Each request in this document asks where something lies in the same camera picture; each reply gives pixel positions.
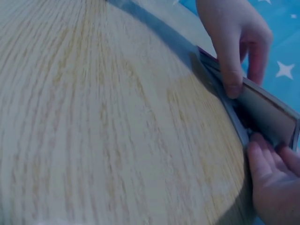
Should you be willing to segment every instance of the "wood grain surface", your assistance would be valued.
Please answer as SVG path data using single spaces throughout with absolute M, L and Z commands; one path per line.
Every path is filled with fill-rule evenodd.
M 251 224 L 195 44 L 170 1 L 0 0 L 0 224 Z

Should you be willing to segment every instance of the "white star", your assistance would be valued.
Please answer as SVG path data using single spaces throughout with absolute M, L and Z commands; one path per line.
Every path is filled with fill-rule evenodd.
M 276 74 L 275 77 L 279 77 L 279 76 L 287 76 L 288 78 L 293 80 L 293 76 L 291 74 L 291 70 L 294 68 L 295 64 L 286 66 L 284 64 L 282 64 L 281 62 L 277 61 L 278 65 L 279 65 L 279 72 Z
M 271 4 L 271 0 L 258 0 L 258 1 L 266 1 L 267 3 Z

